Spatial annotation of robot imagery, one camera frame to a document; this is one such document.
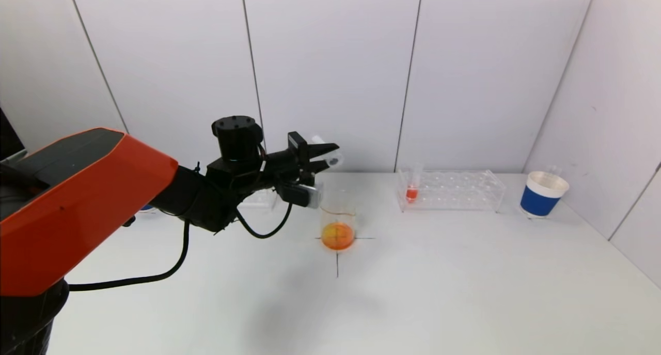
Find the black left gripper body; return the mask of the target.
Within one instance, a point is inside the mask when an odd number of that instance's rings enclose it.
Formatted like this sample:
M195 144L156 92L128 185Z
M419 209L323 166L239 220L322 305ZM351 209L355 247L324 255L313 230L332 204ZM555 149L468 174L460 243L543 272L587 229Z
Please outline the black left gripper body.
M287 135L287 148L266 155L266 178L270 183L290 182L316 185L316 176L309 170L309 145L296 132Z

